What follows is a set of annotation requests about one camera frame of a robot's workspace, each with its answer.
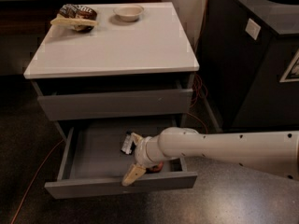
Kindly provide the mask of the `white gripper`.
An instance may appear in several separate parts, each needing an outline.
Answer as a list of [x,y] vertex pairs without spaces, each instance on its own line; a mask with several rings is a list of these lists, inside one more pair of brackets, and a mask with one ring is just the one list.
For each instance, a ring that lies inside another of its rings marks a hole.
[[138,164],[132,164],[123,177],[121,184],[125,187],[132,185],[139,177],[144,175],[146,168],[170,160],[161,151],[157,136],[143,138],[137,133],[131,133],[131,139],[136,145],[135,160]]

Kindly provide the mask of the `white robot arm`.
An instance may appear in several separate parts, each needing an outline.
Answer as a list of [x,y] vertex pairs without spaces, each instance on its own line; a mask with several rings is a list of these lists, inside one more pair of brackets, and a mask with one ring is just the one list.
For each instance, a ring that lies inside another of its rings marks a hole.
[[154,137],[130,133],[123,143],[135,150],[135,163],[122,184],[129,186],[149,168],[181,157],[209,158],[294,180],[299,177],[299,133],[214,133],[170,127]]

